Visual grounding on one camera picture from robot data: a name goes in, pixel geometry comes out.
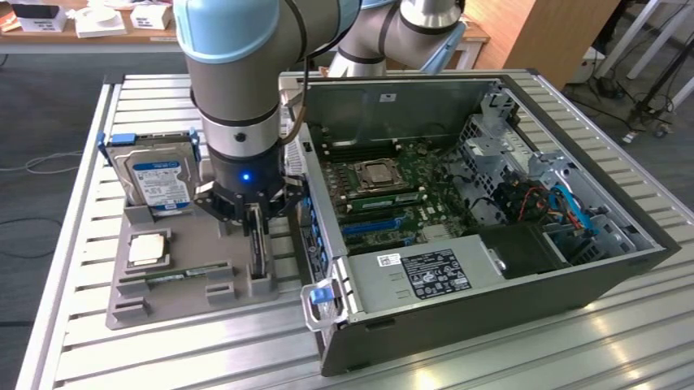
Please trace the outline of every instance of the white cord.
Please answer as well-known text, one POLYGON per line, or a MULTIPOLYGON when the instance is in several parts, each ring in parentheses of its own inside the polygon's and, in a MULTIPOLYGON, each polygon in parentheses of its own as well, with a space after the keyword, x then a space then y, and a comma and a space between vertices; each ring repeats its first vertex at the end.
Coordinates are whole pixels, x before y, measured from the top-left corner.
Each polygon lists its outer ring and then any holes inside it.
POLYGON ((74 152, 66 152, 66 153, 54 153, 46 157, 33 158, 30 161, 26 162, 26 164, 22 167, 0 168, 0 172, 27 171, 27 172, 33 173, 34 175, 55 175, 58 173, 66 173, 70 171, 75 171, 77 169, 79 169, 79 167, 70 167, 66 169, 59 169, 58 171, 35 171, 34 167, 46 163, 49 160, 51 160, 54 158, 79 157, 82 155, 83 155, 82 150, 75 150, 74 152))

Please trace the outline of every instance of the aluminum extrusion table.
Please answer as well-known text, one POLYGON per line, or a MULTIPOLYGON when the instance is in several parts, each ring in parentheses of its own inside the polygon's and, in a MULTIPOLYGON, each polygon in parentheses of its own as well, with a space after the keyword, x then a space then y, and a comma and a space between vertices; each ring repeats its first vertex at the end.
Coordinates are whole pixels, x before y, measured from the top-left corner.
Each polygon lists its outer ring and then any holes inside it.
MULTIPOLYGON (((18 388, 646 390, 694 385, 694 215, 541 76, 502 72, 682 245, 656 270, 585 309, 325 378, 281 220, 273 224, 275 253, 285 254, 277 301, 111 331, 105 322, 125 193, 97 153, 97 134, 201 129, 186 75, 127 76, 103 86, 18 388)), ((528 114, 521 117, 532 141, 542 150, 556 149, 528 114)))

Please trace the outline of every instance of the blue cable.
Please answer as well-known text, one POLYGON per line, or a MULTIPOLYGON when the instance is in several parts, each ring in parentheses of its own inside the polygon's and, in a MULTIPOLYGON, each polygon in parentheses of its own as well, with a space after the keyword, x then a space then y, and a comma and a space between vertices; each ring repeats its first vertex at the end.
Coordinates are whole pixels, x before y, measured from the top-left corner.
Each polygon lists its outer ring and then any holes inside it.
MULTIPOLYGON (((574 199, 574 195, 572 194, 572 191, 564 186, 564 185, 556 185, 553 189, 558 189, 564 197, 566 198, 566 201, 569 202, 569 206, 572 208, 572 211, 574 212, 576 217, 586 227, 586 229, 592 233, 598 233, 598 230, 593 227, 593 222, 590 220, 590 217, 582 213, 582 208, 578 206, 578 202, 574 199)), ((550 207, 553 209, 558 209, 558 200, 557 195, 554 193, 550 193, 550 207)))

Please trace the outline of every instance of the power supply label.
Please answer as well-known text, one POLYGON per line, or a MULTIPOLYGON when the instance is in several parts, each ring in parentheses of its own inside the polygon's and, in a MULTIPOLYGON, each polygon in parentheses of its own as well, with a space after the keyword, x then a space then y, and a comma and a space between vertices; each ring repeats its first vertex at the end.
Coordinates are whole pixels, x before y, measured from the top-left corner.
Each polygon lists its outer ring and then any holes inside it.
POLYGON ((402 258, 402 266, 420 299, 440 297, 472 288, 452 249, 402 258))

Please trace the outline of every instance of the blue pcie slot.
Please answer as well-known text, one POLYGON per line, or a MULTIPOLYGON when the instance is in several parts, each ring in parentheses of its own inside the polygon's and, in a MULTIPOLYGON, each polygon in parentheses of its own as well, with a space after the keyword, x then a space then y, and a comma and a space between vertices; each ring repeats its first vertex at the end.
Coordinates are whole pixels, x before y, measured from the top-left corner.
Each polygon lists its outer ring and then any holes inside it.
POLYGON ((351 225, 343 227, 343 234, 362 234, 370 232, 378 232, 381 230, 393 230, 398 229, 402 225, 402 218, 390 219, 388 221, 361 223, 358 225, 351 225))

